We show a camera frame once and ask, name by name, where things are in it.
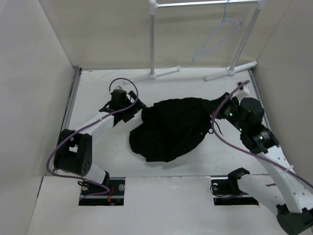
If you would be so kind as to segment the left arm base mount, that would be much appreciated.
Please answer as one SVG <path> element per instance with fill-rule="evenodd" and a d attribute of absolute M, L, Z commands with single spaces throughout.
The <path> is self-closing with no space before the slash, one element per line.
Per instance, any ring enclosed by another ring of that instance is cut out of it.
<path fill-rule="evenodd" d="M 79 206 L 123 206 L 126 178 L 110 178 L 108 189 L 85 181 L 79 181 L 81 187 Z"/>

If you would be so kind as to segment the white clothes rack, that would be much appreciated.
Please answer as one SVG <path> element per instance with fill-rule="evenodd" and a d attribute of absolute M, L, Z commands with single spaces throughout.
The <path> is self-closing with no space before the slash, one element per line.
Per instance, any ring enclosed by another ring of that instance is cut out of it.
<path fill-rule="evenodd" d="M 257 21 L 257 18 L 261 12 L 261 10 L 264 8 L 265 1 L 264 0 L 209 0 L 209 1 L 193 1 L 193 2 L 177 2 L 177 3 L 157 3 L 155 0 L 149 1 L 149 14 L 150 14 L 150 71 L 147 74 L 144 74 L 142 76 L 138 76 L 134 79 L 132 79 L 132 82 L 141 82 L 146 80 L 155 80 L 162 76 L 172 75 L 174 73 L 180 72 L 180 67 L 172 67 L 172 68 L 165 68 L 162 69 L 161 72 L 156 72 L 156 64 L 155 64 L 155 48 L 156 48 L 156 12 L 160 8 L 171 8 L 171 7 L 187 7 L 187 6 L 205 6 L 205 5 L 223 5 L 224 6 L 224 13 L 223 18 L 220 23 L 220 25 L 214 29 L 213 33 L 209 35 L 209 39 L 213 37 L 213 35 L 220 29 L 223 24 L 230 22 L 234 24 L 235 26 L 241 27 L 242 22 L 234 22 L 230 19 L 226 19 L 226 7 L 228 4 L 248 4 L 248 3 L 254 3 L 256 4 L 255 11 L 251 17 L 251 20 L 249 22 L 249 25 L 246 29 L 246 32 L 242 38 L 242 41 L 239 45 L 239 48 L 234 56 L 234 59 L 231 63 L 231 65 L 227 68 L 222 69 L 219 73 L 215 73 L 213 75 L 207 75 L 204 77 L 205 81 L 213 81 L 217 80 L 226 76 L 234 76 L 235 74 L 251 69 L 257 65 L 256 61 L 252 61 L 243 65 L 238 66 L 237 63 L 239 61 L 239 58 L 244 50 L 244 47 L 247 43 L 247 40 L 252 32 L 252 29 Z"/>

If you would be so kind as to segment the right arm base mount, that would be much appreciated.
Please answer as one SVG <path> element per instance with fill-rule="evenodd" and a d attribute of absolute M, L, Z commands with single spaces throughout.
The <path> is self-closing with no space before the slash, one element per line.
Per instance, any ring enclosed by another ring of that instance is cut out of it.
<path fill-rule="evenodd" d="M 259 202 L 239 189 L 232 188 L 227 176 L 211 177 L 210 192 L 215 206 L 258 206 Z"/>

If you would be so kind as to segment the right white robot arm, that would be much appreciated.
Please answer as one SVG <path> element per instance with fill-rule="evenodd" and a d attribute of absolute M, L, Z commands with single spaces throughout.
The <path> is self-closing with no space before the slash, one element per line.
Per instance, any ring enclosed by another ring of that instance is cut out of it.
<path fill-rule="evenodd" d="M 259 161 L 279 193 L 257 182 L 244 168 L 229 173 L 228 190 L 234 194 L 243 191 L 257 199 L 289 235 L 299 235 L 312 227 L 313 185 L 295 173 L 278 139 L 262 124 L 265 110 L 260 101 L 252 97 L 238 100 L 225 93 L 213 101 L 211 113 L 213 119 L 225 119 L 240 132 L 243 152 Z"/>

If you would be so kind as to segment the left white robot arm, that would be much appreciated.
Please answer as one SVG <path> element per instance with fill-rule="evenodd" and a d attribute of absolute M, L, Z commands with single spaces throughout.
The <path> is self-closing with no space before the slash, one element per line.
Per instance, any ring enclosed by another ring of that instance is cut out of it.
<path fill-rule="evenodd" d="M 113 90 L 110 101 L 88 122 L 76 130 L 61 131 L 54 154 L 54 168 L 92 183 L 99 195 L 108 193 L 110 175 L 93 163 L 93 142 L 120 121 L 128 122 L 134 118 L 145 107 L 138 98 L 138 92 Z"/>

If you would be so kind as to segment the black trousers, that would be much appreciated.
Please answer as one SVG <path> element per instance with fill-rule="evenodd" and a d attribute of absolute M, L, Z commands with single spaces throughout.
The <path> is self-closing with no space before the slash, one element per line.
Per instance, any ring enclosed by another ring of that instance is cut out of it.
<path fill-rule="evenodd" d="M 131 150 L 147 162 L 166 163 L 189 153 L 212 133 L 212 116 L 223 100 L 176 98 L 144 108 L 142 124 L 129 135 Z"/>

